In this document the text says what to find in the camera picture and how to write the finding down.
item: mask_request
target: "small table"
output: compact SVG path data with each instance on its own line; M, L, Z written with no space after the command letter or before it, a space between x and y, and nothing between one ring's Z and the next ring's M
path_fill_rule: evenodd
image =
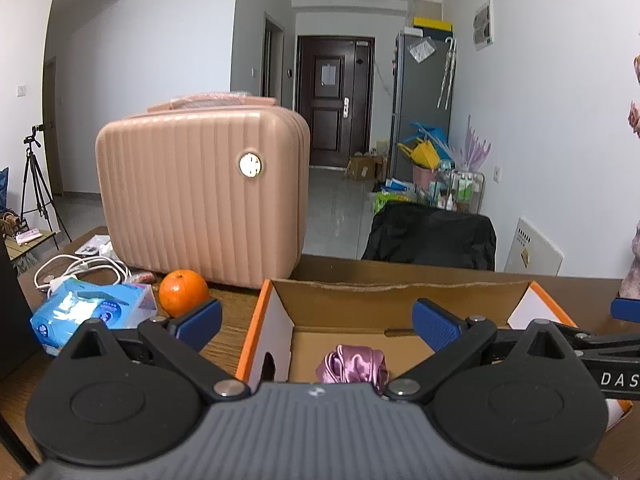
M18 245L18 242L15 241L15 238L11 236L5 238L4 244L6 245L6 250L9 253L9 259L14 262L21 256L24 256L25 254L33 251L40 244L43 244L50 238L54 237L54 234L51 231L47 231L46 229L40 229L40 234L42 235L40 238L36 238L35 240L22 245Z

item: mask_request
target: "plastic bag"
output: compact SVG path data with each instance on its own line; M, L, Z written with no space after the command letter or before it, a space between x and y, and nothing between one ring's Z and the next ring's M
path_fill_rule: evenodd
M421 38L409 45L409 54L411 54L418 63L422 63L436 50L436 44L431 38Z
M156 313L156 300L149 285L94 285L71 278L31 317L31 327L47 354L55 356L90 317L117 330L135 328Z
M415 202L417 195L415 191L391 191L382 190L374 194L373 213L378 214L387 202Z

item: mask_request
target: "blue gripper pad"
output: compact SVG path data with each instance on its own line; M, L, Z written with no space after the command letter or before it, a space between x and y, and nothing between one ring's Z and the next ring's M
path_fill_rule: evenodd
M411 321L415 333L437 352L462 334L464 322L429 300L414 303Z
M199 352L220 332L221 327L222 304L218 300L209 300L173 319L168 329L176 339Z
M611 317L613 319L640 323L640 300L615 298L611 302Z

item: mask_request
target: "purple fabric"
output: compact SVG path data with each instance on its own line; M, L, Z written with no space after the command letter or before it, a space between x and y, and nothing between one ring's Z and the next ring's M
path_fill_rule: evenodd
M382 393L389 373L385 355L368 346L338 345L316 368L321 383L371 383Z

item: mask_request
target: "black bag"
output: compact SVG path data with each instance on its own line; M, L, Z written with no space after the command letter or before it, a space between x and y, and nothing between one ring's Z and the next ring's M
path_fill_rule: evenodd
M495 231L486 216L389 202L373 219L363 260L495 270Z
M29 308L6 245L0 237L0 380L42 347L31 329Z

